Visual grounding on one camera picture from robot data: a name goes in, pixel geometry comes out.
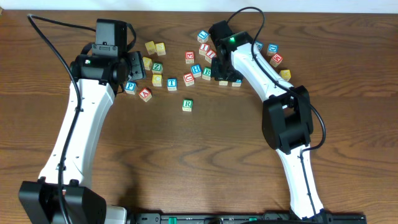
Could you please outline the yellow O block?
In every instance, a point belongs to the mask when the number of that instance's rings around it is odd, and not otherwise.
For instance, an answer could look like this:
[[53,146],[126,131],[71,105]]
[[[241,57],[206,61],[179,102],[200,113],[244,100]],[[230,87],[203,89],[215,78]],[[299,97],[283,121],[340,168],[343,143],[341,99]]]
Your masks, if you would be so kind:
[[219,81],[218,84],[220,86],[228,86],[228,81]]

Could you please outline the green B block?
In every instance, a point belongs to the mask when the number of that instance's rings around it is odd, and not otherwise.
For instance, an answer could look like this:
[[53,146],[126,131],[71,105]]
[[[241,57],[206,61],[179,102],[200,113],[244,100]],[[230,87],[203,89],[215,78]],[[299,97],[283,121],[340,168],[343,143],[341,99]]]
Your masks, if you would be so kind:
[[209,67],[205,67],[202,71],[202,79],[211,80],[211,69]]

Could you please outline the blue H block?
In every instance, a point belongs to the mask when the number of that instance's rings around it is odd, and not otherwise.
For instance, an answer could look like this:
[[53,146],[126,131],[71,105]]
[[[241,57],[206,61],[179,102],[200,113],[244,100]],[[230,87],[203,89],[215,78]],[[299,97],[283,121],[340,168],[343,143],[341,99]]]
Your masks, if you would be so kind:
[[202,76],[202,69],[199,64],[191,66],[191,72],[195,78]]

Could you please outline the blue T block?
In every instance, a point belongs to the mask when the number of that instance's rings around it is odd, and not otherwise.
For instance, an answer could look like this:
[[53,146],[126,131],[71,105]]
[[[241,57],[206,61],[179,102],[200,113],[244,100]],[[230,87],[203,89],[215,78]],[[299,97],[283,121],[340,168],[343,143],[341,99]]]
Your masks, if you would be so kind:
[[177,90],[177,79],[169,78],[167,80],[167,89],[168,91],[176,91]]

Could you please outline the green R block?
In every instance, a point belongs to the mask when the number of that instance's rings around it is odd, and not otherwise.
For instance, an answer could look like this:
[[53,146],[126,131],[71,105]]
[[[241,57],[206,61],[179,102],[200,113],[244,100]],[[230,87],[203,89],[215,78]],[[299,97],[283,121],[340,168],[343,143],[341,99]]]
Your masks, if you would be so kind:
[[182,110],[191,112],[193,109],[193,100],[184,99],[182,103]]

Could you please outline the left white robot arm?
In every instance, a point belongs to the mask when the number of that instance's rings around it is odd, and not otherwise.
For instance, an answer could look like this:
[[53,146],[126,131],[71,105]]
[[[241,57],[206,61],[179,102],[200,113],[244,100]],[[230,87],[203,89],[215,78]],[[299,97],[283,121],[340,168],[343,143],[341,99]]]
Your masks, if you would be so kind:
[[24,181],[19,200],[32,223],[129,223],[124,207],[92,191],[93,161],[110,107],[131,80],[145,78],[140,52],[80,54],[70,65],[72,82],[57,142],[37,181]]

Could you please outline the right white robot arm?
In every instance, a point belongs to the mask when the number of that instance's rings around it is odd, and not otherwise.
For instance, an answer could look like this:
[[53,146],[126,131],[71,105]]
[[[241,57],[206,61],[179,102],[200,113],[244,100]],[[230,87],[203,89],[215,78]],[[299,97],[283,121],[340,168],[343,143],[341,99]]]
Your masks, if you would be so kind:
[[262,133],[282,161],[291,211],[301,220],[319,217],[323,204],[310,164],[312,117],[319,113],[307,89],[278,75],[247,32],[211,31],[210,37],[216,48],[211,76],[229,82],[245,78],[262,100]]

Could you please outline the yellow block beside Z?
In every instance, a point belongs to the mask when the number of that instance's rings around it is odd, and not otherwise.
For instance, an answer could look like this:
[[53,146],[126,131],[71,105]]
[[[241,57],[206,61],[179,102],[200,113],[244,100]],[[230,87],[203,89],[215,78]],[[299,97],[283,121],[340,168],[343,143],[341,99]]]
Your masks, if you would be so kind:
[[148,57],[143,57],[142,60],[143,60],[143,63],[144,63],[144,68],[146,70],[151,70],[152,69],[152,64],[153,64],[152,59],[148,58]]

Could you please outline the red I block lower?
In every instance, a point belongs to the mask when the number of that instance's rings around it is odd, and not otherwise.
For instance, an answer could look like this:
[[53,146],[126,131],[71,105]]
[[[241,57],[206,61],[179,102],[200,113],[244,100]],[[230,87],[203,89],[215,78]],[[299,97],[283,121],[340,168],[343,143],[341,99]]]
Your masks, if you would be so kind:
[[209,49],[205,54],[205,60],[209,63],[212,63],[212,59],[216,57],[216,52],[214,50]]

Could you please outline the red i block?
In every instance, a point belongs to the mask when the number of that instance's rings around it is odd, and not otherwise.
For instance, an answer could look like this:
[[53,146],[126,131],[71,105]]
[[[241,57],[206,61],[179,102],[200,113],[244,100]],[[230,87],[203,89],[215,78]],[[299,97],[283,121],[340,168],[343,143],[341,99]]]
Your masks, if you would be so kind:
[[199,47],[199,50],[198,50],[198,53],[200,55],[206,55],[206,53],[207,53],[207,51],[209,51],[209,49],[210,49],[210,45],[209,44],[201,43],[200,47]]
[[212,63],[212,59],[216,57],[216,52],[214,50],[209,49],[205,54],[205,60],[209,63]]

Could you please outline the green Z block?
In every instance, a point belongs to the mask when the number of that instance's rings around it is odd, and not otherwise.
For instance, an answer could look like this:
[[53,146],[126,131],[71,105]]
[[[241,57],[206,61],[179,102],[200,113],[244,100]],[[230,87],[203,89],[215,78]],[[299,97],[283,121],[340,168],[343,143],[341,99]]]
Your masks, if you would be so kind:
[[153,74],[162,74],[163,72],[163,65],[161,63],[153,63],[152,64],[152,73]]

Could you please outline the blue P block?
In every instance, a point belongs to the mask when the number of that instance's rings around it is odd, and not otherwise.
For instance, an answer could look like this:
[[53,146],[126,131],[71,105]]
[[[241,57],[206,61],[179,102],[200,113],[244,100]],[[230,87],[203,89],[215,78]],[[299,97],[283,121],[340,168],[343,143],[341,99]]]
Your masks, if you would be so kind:
[[135,95],[137,91],[137,85],[135,82],[127,82],[124,90],[127,94]]

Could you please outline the blue L block lower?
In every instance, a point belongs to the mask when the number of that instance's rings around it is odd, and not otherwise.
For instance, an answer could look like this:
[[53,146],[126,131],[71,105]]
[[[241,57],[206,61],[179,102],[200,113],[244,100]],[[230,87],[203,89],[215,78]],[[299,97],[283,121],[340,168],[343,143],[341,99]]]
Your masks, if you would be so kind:
[[231,84],[232,87],[240,87],[241,85],[242,85],[242,80],[236,80]]

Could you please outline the blue l block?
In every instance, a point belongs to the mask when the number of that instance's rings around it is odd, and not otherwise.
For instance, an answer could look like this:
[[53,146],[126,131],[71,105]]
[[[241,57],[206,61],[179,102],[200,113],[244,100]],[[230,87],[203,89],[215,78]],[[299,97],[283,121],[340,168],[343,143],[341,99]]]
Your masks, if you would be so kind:
[[206,43],[208,38],[209,33],[207,33],[205,30],[201,30],[197,35],[197,41],[199,41],[199,43]]
[[242,85],[242,80],[236,80],[231,84],[232,87],[240,87],[241,85]]

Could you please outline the yellow G block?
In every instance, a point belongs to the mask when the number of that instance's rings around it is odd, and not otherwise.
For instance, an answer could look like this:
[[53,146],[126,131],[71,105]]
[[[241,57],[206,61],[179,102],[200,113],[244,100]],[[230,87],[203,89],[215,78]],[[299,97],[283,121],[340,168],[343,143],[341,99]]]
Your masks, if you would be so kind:
[[153,74],[152,84],[153,84],[153,86],[161,87],[162,86],[162,75],[161,74]]

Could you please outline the yellow block top left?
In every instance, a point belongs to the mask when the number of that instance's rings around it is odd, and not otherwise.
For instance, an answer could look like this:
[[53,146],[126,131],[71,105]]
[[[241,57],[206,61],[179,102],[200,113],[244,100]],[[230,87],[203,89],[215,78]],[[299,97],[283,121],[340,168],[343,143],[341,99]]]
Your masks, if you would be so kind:
[[146,42],[145,47],[146,47],[147,53],[149,55],[156,53],[156,46],[155,46],[154,41]]

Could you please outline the red A block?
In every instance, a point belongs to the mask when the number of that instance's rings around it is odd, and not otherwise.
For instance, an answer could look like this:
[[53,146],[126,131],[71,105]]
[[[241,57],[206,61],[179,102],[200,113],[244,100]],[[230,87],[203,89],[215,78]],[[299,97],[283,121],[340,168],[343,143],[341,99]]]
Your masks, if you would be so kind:
[[151,98],[152,98],[152,93],[150,92],[150,90],[148,88],[143,88],[140,92],[139,92],[139,97],[145,101],[148,102]]

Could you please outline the red I block upper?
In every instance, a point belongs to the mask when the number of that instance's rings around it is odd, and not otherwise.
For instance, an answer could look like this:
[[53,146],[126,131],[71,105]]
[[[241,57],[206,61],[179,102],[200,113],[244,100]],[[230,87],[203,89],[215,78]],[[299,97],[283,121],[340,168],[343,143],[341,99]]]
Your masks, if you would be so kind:
[[210,49],[210,45],[209,44],[201,43],[200,47],[199,47],[199,50],[198,50],[198,53],[200,55],[206,55],[206,53],[207,53],[207,51],[209,51],[209,49]]

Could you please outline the yellow S block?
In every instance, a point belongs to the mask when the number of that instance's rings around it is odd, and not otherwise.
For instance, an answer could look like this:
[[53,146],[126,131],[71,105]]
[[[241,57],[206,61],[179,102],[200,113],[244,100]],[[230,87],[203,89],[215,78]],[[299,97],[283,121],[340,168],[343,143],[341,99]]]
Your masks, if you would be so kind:
[[163,42],[156,44],[155,48],[156,48],[156,53],[158,56],[162,56],[162,55],[166,54],[165,44]]

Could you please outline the red U block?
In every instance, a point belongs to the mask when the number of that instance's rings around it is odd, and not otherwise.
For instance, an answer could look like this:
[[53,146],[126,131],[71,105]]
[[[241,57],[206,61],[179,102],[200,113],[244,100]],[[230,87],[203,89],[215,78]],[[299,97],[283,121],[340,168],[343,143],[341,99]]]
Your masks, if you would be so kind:
[[191,86],[195,83],[195,78],[192,73],[184,74],[183,80],[184,80],[185,86]]

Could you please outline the red E block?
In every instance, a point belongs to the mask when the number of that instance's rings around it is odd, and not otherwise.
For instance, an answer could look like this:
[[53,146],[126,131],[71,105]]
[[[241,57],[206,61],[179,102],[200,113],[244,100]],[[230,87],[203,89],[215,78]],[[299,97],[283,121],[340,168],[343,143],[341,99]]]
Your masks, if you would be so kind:
[[187,64],[195,63],[194,51],[186,51],[185,52],[185,63],[187,63]]

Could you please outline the blue L block top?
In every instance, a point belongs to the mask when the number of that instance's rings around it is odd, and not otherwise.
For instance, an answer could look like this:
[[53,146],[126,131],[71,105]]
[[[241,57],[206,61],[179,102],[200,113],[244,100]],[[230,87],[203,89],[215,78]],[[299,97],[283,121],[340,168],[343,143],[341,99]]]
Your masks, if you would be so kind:
[[197,41],[199,41],[199,43],[206,43],[208,38],[209,33],[207,33],[205,30],[201,30],[197,35]]

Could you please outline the blue D block right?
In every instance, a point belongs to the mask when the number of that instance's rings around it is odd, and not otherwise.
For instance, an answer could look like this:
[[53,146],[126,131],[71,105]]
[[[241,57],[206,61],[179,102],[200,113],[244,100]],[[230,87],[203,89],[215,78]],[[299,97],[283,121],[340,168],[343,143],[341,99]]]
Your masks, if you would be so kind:
[[278,52],[279,46],[276,44],[269,44],[267,48],[267,56],[273,56]]

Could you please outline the red M block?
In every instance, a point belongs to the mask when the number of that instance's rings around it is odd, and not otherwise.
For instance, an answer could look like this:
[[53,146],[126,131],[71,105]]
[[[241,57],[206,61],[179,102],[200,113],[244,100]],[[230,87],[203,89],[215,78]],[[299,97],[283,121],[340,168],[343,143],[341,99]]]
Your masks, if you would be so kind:
[[273,67],[278,67],[280,64],[281,64],[281,62],[283,61],[283,57],[280,55],[280,54],[278,54],[278,53],[276,53],[276,54],[274,54],[272,57],[271,57],[271,59],[270,59],[270,64],[273,66]]

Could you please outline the yellow block far left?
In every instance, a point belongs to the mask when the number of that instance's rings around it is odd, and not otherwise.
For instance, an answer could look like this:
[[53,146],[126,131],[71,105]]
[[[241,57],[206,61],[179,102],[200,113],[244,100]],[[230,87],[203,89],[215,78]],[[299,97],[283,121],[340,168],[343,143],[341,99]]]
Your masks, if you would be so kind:
[[279,72],[279,75],[280,75],[280,77],[281,78],[283,78],[285,81],[289,81],[290,79],[291,79],[291,72],[290,72],[290,70],[288,70],[288,69],[286,69],[286,70],[281,70],[280,72]]

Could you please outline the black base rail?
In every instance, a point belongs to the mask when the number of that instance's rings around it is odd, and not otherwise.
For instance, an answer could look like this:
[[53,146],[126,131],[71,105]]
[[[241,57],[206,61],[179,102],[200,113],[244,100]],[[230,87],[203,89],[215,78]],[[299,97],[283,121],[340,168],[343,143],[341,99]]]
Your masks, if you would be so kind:
[[365,215],[335,215],[322,212],[314,218],[303,220],[290,213],[265,213],[263,215],[165,215],[159,213],[138,213],[128,221],[129,224],[367,224]]

